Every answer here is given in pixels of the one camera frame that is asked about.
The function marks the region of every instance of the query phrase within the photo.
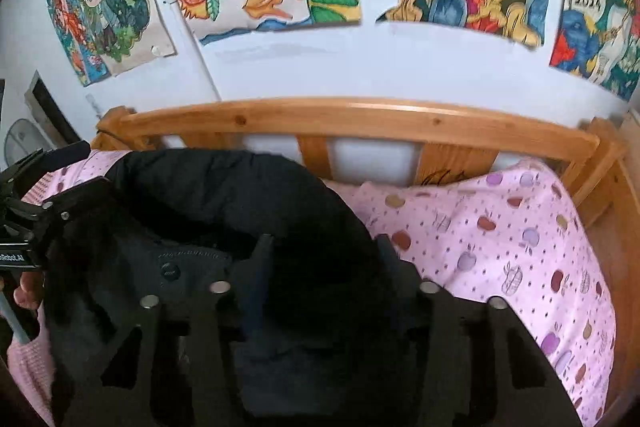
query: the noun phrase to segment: black jacket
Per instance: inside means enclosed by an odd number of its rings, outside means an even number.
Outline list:
[[[122,203],[69,222],[48,253],[56,421],[141,297],[180,301],[228,279],[261,234],[275,240],[266,320],[232,345],[245,409],[380,420],[406,408],[415,358],[392,328],[374,242],[306,169],[273,155],[167,150],[129,153],[106,177]]]

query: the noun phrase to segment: wooden bed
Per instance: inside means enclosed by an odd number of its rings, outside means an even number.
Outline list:
[[[111,109],[92,146],[153,150],[163,136],[194,148],[239,148],[244,134],[287,134],[305,166],[332,179],[335,137],[421,145],[415,184],[486,174],[498,152],[550,160],[578,208],[609,285],[617,317],[608,404],[629,393],[640,369],[640,204],[623,161],[627,145],[607,120],[583,130],[455,105],[375,98],[283,98],[192,105],[135,113]]]

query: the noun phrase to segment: pink bedding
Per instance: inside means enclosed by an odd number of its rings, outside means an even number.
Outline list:
[[[602,416],[616,320],[571,198],[524,160],[447,187],[328,183],[372,236],[453,295],[504,297],[538,342],[585,427]]]

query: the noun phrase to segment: white wall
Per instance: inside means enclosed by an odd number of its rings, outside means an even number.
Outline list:
[[[188,32],[177,5],[158,1],[178,55],[83,88],[58,42],[46,0],[3,0],[0,60],[8,83],[24,91],[38,70],[84,138],[93,136],[97,120],[88,94],[101,110],[115,105],[146,110],[208,102],[217,99],[216,92],[223,100],[389,96],[486,107],[569,126],[626,110],[626,103],[611,93],[548,66],[562,0],[550,0],[545,44],[535,51],[458,28],[376,24],[375,19],[396,0],[362,0],[360,26],[254,33],[202,47]],[[640,102],[640,90],[636,95],[632,102]],[[291,140],[259,141],[256,147],[298,157]],[[396,165],[392,178],[400,181],[404,174],[398,169],[404,171],[414,161],[409,146],[359,147],[338,146],[336,154],[348,156],[345,177],[355,176],[353,161],[359,158],[362,164],[366,158],[372,171],[368,177],[376,177],[381,163],[391,163]]]

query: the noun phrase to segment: screw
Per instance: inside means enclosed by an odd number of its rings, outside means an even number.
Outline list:
[[[226,293],[231,289],[231,285],[227,281],[216,281],[211,283],[209,286],[209,291],[211,293],[222,294]]]
[[[507,304],[507,301],[502,297],[495,296],[489,299],[489,306],[491,306],[491,308],[495,308],[496,310],[504,310],[507,309],[509,305]]]
[[[440,291],[440,286],[433,281],[422,281],[420,283],[420,291],[422,293],[434,294]]]
[[[140,306],[142,306],[145,310],[150,310],[154,306],[158,306],[160,303],[160,299],[157,295],[145,295],[142,299],[140,299]]]

